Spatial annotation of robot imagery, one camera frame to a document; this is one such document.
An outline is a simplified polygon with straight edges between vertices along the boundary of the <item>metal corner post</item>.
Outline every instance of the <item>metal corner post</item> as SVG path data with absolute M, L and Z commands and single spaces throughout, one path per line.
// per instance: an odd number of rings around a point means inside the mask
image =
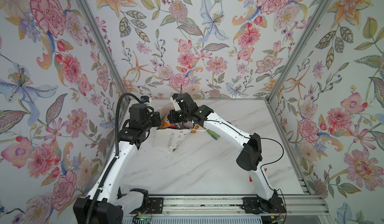
M 311 35 L 314 33 L 316 27 L 319 25 L 319 22 L 323 15 L 325 14 L 327 7 L 329 6 L 331 0 L 321 0 L 318 4 L 316 10 L 314 11 L 312 15 L 312 20 L 308 24 L 307 28 L 305 29 L 304 33 L 301 35 L 299 41 L 296 43 L 296 47 L 292 52 L 291 57 L 288 59 L 283 71 L 281 72 L 280 77 L 277 79 L 275 86 L 273 87 L 272 91 L 267 96 L 268 103 L 271 104 L 272 100 L 277 96 L 277 93 L 280 91 L 281 87 L 283 86 L 283 83 L 285 82 L 290 70 L 297 62 L 297 59 L 300 57 L 301 52 L 303 51 L 306 43 L 308 42 Z
M 91 33 L 94 35 L 95 42 L 96 42 L 97 46 L 99 47 L 101 54 L 105 58 L 106 64 L 108 65 L 109 71 L 116 82 L 116 86 L 119 89 L 119 92 L 125 93 L 126 87 L 125 87 L 125 85 L 124 85 L 124 83 L 123 83 L 123 81 L 119 75 L 119 72 L 116 68 L 116 65 L 114 64 L 114 60 L 112 58 L 111 53 L 108 50 L 108 46 L 104 42 L 103 35 L 101 34 L 99 26 L 98 26 L 98 24 L 97 24 L 97 22 L 93 16 L 91 9 L 89 8 L 87 0 L 76 0 L 76 3 L 79 6 L 81 13 L 83 14 L 85 21 L 89 25 Z M 124 105 L 124 101 L 122 103 L 122 110 L 120 113 L 121 113 L 121 116 L 123 116 L 123 117 L 125 116 L 125 114 L 128 110 L 129 100 L 130 99 L 128 97 L 126 97 L 125 98 L 125 101 L 126 101 L 125 105 Z

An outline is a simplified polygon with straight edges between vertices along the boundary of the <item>floral wallpaper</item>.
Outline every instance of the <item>floral wallpaper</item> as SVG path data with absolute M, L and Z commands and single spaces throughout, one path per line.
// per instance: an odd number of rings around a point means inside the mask
M 127 91 L 154 98 L 266 97 L 320 2 L 87 1 Z
M 0 222 L 75 222 L 113 140 L 115 82 L 74 0 L 0 0 L 0 26 Z
M 272 106 L 339 224 L 384 222 L 383 0 L 333 0 Z

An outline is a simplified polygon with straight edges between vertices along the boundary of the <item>marble surface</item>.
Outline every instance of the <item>marble surface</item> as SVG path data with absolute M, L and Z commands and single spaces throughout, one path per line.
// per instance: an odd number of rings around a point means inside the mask
M 237 128 L 248 133 L 281 142 L 272 118 L 262 100 L 198 100 Z M 154 100 L 160 107 L 169 100 Z M 213 139 L 207 132 L 198 131 L 186 136 L 171 154 L 154 148 L 155 128 L 140 150 L 129 162 L 122 180 L 122 192 L 142 188 L 151 194 L 253 194 L 255 188 L 247 171 L 236 158 L 239 152 L 220 137 Z M 281 156 L 281 147 L 273 141 L 262 140 L 263 163 Z M 303 194 L 288 156 L 266 165 L 271 185 L 284 194 Z

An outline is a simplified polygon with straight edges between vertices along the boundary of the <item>black cable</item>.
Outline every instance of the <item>black cable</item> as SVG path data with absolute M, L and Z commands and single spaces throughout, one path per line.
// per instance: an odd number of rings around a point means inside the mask
M 284 207 L 285 207 L 285 217 L 284 217 L 284 221 L 282 224 L 284 224 L 285 222 L 285 219 L 287 218 L 287 205 L 285 204 L 285 198 L 284 198 L 284 194 L 283 194 L 283 191 L 281 190 L 281 188 L 279 188 L 278 190 L 280 190 L 281 192 L 281 195 L 283 196 L 283 200 L 284 200 Z
M 91 223 L 91 219 L 92 219 L 92 212 L 93 212 L 93 208 L 96 204 L 96 201 L 97 201 L 97 198 L 99 197 L 99 194 L 102 190 L 102 187 L 104 186 L 104 182 L 105 180 L 107 179 L 107 176 L 108 176 L 108 173 L 109 171 L 111 170 L 113 164 L 115 163 L 115 161 L 117 160 L 116 156 L 119 155 L 119 114 L 120 114 L 120 105 L 121 105 L 121 102 L 122 102 L 122 99 L 125 97 L 125 96 L 130 96 L 130 97 L 133 97 L 136 99 L 136 101 L 138 101 L 139 103 L 143 103 L 137 96 L 133 95 L 132 93 L 123 93 L 120 97 L 119 97 L 119 100 L 118 100 L 118 103 L 116 105 L 116 115 L 115 115 L 115 157 L 111 160 L 111 163 L 108 165 L 103 177 L 101 178 L 100 180 L 100 183 L 99 183 L 99 186 L 98 188 L 96 189 L 96 192 L 95 192 L 95 195 L 93 196 L 93 199 L 91 201 L 91 204 L 89 205 L 89 209 L 88 209 L 88 212 L 87 212 L 87 216 L 85 218 L 85 224 L 90 224 Z

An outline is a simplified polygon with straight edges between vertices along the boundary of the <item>black mounting plate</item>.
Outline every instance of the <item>black mounting plate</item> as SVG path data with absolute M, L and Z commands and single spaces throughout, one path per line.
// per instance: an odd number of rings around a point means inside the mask
M 151 207 L 148 209 L 146 214 L 162 214 L 163 212 L 163 202 L 164 198 L 149 198 L 148 206 Z M 136 209 L 130 214 L 137 214 L 139 211 Z
M 268 208 L 268 205 L 263 203 L 265 200 L 259 197 L 251 197 L 251 198 L 242 198 L 243 205 L 241 208 L 245 210 L 245 213 L 251 214 L 260 214 L 260 213 L 285 213 L 285 205 L 281 198 L 278 198 L 278 203 L 271 209 Z M 263 211 L 261 207 L 268 209 L 268 211 Z

